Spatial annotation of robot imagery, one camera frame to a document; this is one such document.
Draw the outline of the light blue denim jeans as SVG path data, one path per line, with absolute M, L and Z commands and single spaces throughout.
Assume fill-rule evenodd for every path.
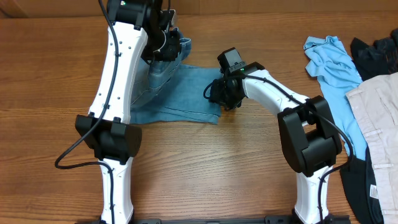
M 221 108 L 203 97 L 213 80 L 221 78 L 218 68 L 184 64 L 192 40 L 179 33 L 181 51 L 171 62 L 148 65 L 140 60 L 131 96 L 131 124 L 192 121 L 217 124 Z

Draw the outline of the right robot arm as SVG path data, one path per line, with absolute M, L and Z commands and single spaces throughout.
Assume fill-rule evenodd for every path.
M 298 94 L 260 63 L 244 62 L 235 48 L 217 60 L 222 77 L 212 81 L 203 96 L 226 110 L 244 98 L 261 104 L 277 117 L 282 153 L 297 178 L 297 201 L 291 215 L 267 217 L 267 223 L 349 223 L 327 209 L 328 176 L 342 151 L 338 128 L 322 96 Z

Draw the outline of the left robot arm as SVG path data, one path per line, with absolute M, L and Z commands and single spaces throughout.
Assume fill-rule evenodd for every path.
M 132 162 L 141 128 L 131 125 L 131 100 L 139 62 L 173 61 L 180 51 L 171 31 L 175 11 L 162 1 L 108 1 L 108 46 L 97 94 L 75 128 L 94 151 L 103 178 L 103 211 L 98 223 L 133 223 Z

